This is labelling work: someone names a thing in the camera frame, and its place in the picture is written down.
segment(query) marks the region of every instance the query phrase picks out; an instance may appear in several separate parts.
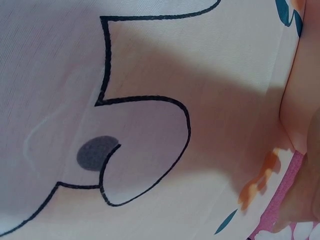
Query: teal leaf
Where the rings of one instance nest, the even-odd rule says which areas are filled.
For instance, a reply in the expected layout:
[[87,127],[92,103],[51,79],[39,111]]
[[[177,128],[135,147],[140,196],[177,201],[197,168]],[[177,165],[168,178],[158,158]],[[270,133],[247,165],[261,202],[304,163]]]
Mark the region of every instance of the teal leaf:
[[234,210],[232,213],[230,213],[229,216],[226,217],[226,219],[221,223],[214,235],[220,233],[230,223],[231,219],[235,216],[237,211],[238,209]]
[[289,6],[286,0],[275,0],[276,9],[278,10],[278,15],[281,22],[289,27]]
[[301,32],[302,32],[302,27],[303,27],[303,22],[302,22],[302,19],[301,19],[299,13],[296,10],[293,10],[293,14],[294,14],[294,19],[295,19],[296,31],[297,31],[298,36],[300,38]]

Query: orange flower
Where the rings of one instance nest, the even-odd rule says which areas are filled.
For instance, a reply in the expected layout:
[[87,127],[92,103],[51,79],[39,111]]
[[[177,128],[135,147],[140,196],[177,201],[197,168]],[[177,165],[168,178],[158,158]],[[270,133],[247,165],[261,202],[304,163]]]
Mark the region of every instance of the orange flower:
[[291,4],[295,10],[300,11],[305,6],[306,0],[291,0]]
[[261,191],[271,177],[271,174],[276,166],[279,149],[275,149],[272,152],[268,152],[264,158],[263,165],[257,177],[249,181],[239,194],[238,204],[242,204],[241,210],[246,210],[255,196]]

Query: black line drawing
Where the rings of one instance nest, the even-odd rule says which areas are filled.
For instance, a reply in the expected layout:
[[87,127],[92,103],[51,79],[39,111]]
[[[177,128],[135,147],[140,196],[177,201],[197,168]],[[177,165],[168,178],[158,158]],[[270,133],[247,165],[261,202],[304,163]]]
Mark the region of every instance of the black line drawing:
[[200,16],[203,14],[206,14],[213,9],[215,9],[219,4],[221,0],[217,0],[212,6],[200,10],[197,12],[191,12],[186,14],[177,14],[177,15],[145,15],[145,16],[101,16],[100,21],[102,24],[102,29],[104,32],[104,40],[105,40],[105,72],[104,72],[104,78],[101,84],[100,93],[97,97],[97,101],[94,105],[94,107],[103,107],[103,106],[110,106],[115,104],[121,104],[121,103],[129,103],[129,102],[142,102],[142,101],[161,101],[161,102],[167,102],[171,103],[173,105],[176,105],[178,108],[180,108],[185,115],[186,125],[187,125],[187,141],[185,143],[184,148],[182,149],[180,155],[175,160],[175,162],[172,164],[172,166],[148,189],[140,193],[139,195],[133,197],[130,200],[127,200],[126,202],[120,203],[120,204],[114,204],[111,203],[105,193],[104,186],[103,186],[103,178],[104,178],[104,170],[107,167],[107,164],[109,162],[109,159],[112,157],[112,155],[121,147],[121,142],[112,150],[110,154],[106,157],[103,166],[99,173],[99,184],[98,185],[76,185],[76,184],[68,184],[62,181],[57,181],[55,186],[52,188],[51,192],[47,196],[47,198],[44,200],[44,202],[39,206],[39,208],[26,220],[23,220],[19,225],[16,227],[0,234],[0,237],[3,237],[5,235],[8,235],[10,233],[13,233],[14,231],[18,230],[22,226],[24,226],[29,221],[33,220],[48,204],[48,202],[52,199],[55,192],[58,190],[59,187],[64,188],[70,188],[70,189],[99,189],[101,192],[101,195],[105,202],[112,207],[118,207],[123,206],[140,196],[144,195],[148,191],[150,191],[153,187],[155,187],[177,164],[177,162],[182,157],[183,153],[185,152],[186,148],[188,147],[188,144],[190,142],[191,138],[191,124],[190,124],[190,116],[188,109],[186,106],[179,102],[176,99],[166,97],[166,96],[159,96],[159,95],[143,95],[143,96],[129,96],[129,97],[122,97],[122,98],[111,98],[111,99],[104,99],[105,93],[108,88],[108,83],[110,81],[110,74],[111,74],[111,60],[112,60],[112,43],[110,38],[110,32],[109,32],[109,22],[123,22],[123,21],[155,21],[155,20],[177,20],[177,19],[185,19],[185,18],[192,18],[196,16]]

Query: gray dot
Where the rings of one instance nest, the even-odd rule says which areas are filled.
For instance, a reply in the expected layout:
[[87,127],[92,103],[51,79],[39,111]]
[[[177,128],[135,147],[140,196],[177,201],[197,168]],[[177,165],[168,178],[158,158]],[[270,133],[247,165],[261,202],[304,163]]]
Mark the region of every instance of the gray dot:
[[89,171],[100,171],[108,154],[118,145],[112,136],[99,136],[86,142],[78,151],[78,164]]

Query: white flower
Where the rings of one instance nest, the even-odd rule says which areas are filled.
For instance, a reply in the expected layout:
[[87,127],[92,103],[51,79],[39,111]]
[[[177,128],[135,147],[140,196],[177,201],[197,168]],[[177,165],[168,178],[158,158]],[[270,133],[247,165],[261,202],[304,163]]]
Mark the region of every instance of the white flower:
[[254,240],[291,240],[292,231],[291,227],[287,226],[285,229],[278,233],[271,233],[269,231],[260,231],[255,235]]
[[254,240],[320,240],[320,223],[314,228],[313,222],[297,223],[293,235],[291,227],[287,226],[281,232],[271,233],[268,231],[260,231]]

